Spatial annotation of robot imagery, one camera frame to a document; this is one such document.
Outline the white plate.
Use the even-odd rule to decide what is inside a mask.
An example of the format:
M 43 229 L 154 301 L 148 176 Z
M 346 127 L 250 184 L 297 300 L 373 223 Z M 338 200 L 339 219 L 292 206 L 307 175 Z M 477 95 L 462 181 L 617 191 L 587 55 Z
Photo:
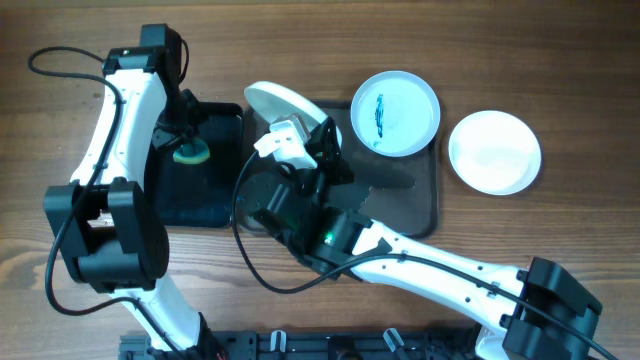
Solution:
M 311 135 L 319 124 L 330 117 L 311 100 L 274 82 L 255 82 L 244 90 L 244 95 L 254 113 L 267 123 L 268 128 L 279 117 L 298 114 Z M 341 147 L 342 135 L 339 129 L 337 136 Z
M 471 188 L 494 196 L 531 186 L 542 168 L 542 150 L 532 129 L 518 117 L 498 110 L 466 116 L 448 141 L 451 166 Z

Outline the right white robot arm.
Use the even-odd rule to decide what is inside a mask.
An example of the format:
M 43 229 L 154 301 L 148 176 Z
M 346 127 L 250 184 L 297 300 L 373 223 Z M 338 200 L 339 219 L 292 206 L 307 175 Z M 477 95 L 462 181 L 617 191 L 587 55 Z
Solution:
M 280 160 L 240 187 L 243 212 L 321 279 L 342 274 L 397 287 L 480 325 L 481 359 L 586 359 L 612 355 L 593 337 L 602 304 L 559 264 L 536 257 L 526 268 L 484 263 L 403 236 L 333 204 L 329 193 L 353 179 L 332 119 L 300 145 L 308 169 Z

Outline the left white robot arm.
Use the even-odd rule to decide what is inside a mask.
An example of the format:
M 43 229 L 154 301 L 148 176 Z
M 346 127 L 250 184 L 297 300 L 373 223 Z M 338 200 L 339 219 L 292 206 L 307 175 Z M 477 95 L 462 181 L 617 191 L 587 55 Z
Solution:
M 44 210 L 55 235 L 46 270 L 50 306 L 86 316 L 122 303 L 145 328 L 155 359 L 224 359 L 224 347 L 167 272 L 169 240 L 144 193 L 150 150 L 187 146 L 206 160 L 200 102 L 180 88 L 188 45 L 166 24 L 142 27 L 133 48 L 114 48 L 97 82 L 106 94 L 89 149 L 68 184 L 51 186 Z

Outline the green yellow sponge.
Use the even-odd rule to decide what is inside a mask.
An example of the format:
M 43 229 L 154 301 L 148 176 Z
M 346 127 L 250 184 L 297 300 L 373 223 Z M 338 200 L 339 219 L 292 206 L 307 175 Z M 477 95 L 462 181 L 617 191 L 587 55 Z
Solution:
M 194 138 L 190 142 L 183 144 L 173 153 L 173 160 L 176 163 L 185 165 L 198 165 L 210 158 L 210 151 L 207 143 Z

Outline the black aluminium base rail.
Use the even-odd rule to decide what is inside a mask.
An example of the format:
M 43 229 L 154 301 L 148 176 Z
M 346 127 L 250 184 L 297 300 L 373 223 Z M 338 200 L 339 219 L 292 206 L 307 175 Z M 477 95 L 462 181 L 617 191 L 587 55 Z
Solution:
M 213 334 L 221 359 L 475 359 L 480 328 L 430 328 L 422 332 L 271 333 L 227 331 Z

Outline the black water basin tray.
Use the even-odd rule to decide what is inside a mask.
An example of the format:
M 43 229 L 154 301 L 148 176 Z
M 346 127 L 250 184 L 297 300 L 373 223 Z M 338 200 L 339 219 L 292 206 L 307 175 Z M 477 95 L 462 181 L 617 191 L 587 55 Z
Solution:
M 208 120 L 198 137 L 210 157 L 196 165 L 178 163 L 173 153 L 149 151 L 144 192 L 165 226 L 225 228 L 230 224 L 232 192 L 241 168 L 244 123 L 233 103 L 205 102 Z

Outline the pale blue plate top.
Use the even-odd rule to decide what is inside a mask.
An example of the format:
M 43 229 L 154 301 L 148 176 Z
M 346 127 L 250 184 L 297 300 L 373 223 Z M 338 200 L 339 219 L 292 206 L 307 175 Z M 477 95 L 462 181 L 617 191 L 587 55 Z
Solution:
M 418 153 L 437 135 L 441 108 L 433 88 L 405 71 L 385 71 L 367 79 L 350 108 L 353 131 L 371 151 L 387 157 Z

